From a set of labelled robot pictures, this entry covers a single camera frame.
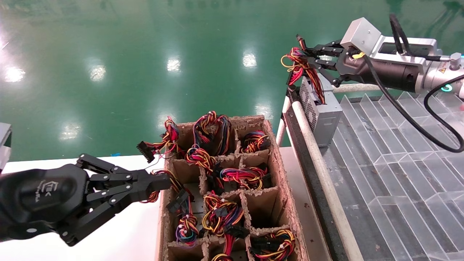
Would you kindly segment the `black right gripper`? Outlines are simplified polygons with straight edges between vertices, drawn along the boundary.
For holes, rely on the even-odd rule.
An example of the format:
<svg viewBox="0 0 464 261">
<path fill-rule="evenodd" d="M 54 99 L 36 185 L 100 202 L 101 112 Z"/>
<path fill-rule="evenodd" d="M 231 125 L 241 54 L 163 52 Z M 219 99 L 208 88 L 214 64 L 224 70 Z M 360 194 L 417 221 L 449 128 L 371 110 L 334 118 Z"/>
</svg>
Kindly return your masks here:
<svg viewBox="0 0 464 261">
<path fill-rule="evenodd" d="M 334 87 L 340 87 L 343 81 L 358 82 L 361 84 L 376 84 L 372 72 L 364 58 L 353 58 L 361 52 L 358 50 L 346 50 L 341 46 L 341 41 L 332 41 L 325 45 L 316 45 L 306 48 L 308 55 L 340 55 L 337 62 L 324 61 L 318 58 L 307 58 L 310 68 L 315 69 Z M 335 77 L 328 71 L 337 71 L 340 76 Z"/>
</svg>

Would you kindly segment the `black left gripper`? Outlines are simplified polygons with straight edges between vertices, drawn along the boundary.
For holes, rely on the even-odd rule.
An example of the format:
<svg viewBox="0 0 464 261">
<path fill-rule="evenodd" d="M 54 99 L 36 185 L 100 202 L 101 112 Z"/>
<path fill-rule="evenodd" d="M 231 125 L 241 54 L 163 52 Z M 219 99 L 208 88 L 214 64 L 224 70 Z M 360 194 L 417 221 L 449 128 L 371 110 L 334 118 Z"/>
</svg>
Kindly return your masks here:
<svg viewBox="0 0 464 261">
<path fill-rule="evenodd" d="M 90 177 L 85 170 L 94 172 Z M 108 189 L 92 212 L 69 222 L 86 209 L 86 185 Z M 32 169 L 1 175 L 1 242 L 25 240 L 58 232 L 70 247 L 107 223 L 131 203 L 148 200 L 170 188 L 168 174 L 126 170 L 83 154 L 76 165 L 51 170 Z"/>
</svg>

